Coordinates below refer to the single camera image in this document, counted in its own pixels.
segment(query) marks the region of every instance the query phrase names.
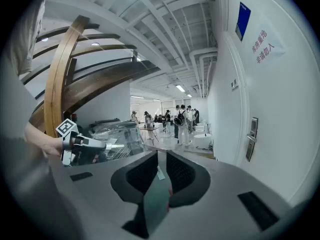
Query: fluorescent light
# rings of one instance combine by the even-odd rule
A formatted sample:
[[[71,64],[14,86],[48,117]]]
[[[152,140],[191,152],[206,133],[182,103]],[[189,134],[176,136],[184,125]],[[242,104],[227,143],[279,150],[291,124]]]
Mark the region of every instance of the fluorescent light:
[[[176,85],[175,87],[177,87],[181,92],[185,92],[185,90],[181,87],[181,85]]]
[[[130,96],[131,98],[144,99],[144,97]]]

